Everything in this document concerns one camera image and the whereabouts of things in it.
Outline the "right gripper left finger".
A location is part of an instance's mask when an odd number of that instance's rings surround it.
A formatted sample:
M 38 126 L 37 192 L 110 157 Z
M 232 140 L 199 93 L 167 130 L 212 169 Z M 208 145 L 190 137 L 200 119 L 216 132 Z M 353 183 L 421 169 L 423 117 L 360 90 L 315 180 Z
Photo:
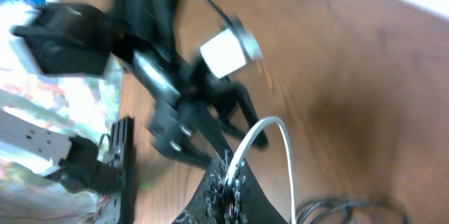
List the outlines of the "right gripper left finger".
M 224 157 L 212 159 L 192 199 L 172 224 L 226 223 L 225 177 L 231 159 L 227 150 Z

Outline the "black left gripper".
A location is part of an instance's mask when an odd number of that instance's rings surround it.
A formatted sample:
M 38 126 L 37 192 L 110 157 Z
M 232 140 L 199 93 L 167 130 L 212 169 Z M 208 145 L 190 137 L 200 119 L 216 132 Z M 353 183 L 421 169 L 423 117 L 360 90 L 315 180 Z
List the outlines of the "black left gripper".
M 232 153 L 222 132 L 243 140 L 246 132 L 230 122 L 240 108 L 249 127 L 259 120 L 247 88 L 241 83 L 213 86 L 213 107 L 217 119 L 201 98 L 191 98 L 194 87 L 180 72 L 164 65 L 154 54 L 134 51 L 132 72 L 155 99 L 155 110 L 147 129 L 154 136 L 152 146 L 164 157 L 199 168 L 213 158 L 190 143 L 199 131 L 221 158 Z

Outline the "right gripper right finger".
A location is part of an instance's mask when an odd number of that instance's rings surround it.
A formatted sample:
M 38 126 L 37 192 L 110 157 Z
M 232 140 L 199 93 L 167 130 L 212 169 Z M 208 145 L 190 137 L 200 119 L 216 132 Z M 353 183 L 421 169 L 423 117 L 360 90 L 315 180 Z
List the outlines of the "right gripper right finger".
M 284 217 L 267 199 L 249 165 L 243 162 L 232 187 L 233 223 L 286 224 Z

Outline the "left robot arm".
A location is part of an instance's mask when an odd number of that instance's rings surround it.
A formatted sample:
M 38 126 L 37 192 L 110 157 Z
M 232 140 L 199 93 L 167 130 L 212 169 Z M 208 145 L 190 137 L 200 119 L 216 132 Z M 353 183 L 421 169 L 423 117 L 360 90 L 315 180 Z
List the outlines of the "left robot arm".
M 194 62 L 176 49 L 175 19 L 181 0 L 114 0 L 109 12 L 88 4 L 50 3 L 12 29 L 45 75 L 102 75 L 109 56 L 125 63 L 156 102 L 149 131 L 163 156 L 206 168 L 211 158 L 190 143 L 200 132 L 220 155 L 231 150 L 226 135 L 242 139 L 230 114 L 239 107 L 250 126 L 258 117 L 245 86 L 229 75 L 262 57 L 254 36 L 237 18 L 200 46 Z M 100 145 L 1 113 L 1 154 L 68 192 L 110 195 L 129 185 L 125 141 L 109 141 L 109 161 L 98 160 Z

